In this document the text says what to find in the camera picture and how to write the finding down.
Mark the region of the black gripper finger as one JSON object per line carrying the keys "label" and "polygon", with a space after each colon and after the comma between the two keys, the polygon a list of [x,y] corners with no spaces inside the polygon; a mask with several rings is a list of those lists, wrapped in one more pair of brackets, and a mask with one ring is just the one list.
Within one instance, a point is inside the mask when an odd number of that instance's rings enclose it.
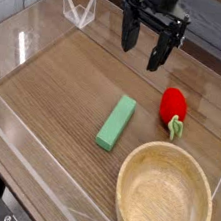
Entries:
{"label": "black gripper finger", "polygon": [[147,71],[156,71],[165,64],[174,45],[174,38],[170,32],[162,31],[158,37],[156,47],[151,51],[151,56],[147,65]]}
{"label": "black gripper finger", "polygon": [[122,50],[127,52],[133,49],[138,42],[141,22],[138,19],[138,11],[128,3],[124,6],[123,15],[121,44]]}

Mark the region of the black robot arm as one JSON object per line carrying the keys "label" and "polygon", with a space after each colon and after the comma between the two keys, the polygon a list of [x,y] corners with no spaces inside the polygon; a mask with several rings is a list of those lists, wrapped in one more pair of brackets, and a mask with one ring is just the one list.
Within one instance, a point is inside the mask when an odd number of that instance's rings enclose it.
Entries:
{"label": "black robot arm", "polygon": [[129,52],[138,42],[140,24],[159,35],[151,51],[147,71],[156,71],[165,64],[174,47],[183,44],[189,15],[179,0],[124,0],[122,22],[122,50]]}

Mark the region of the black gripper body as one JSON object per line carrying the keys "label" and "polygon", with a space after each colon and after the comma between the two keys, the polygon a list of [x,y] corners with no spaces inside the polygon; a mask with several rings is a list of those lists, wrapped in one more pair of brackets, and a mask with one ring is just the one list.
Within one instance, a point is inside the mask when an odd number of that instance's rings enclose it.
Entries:
{"label": "black gripper body", "polygon": [[186,27],[191,19],[179,0],[124,0],[123,7],[126,3],[138,11],[141,23],[156,33],[167,30],[174,38],[175,47],[182,45]]}

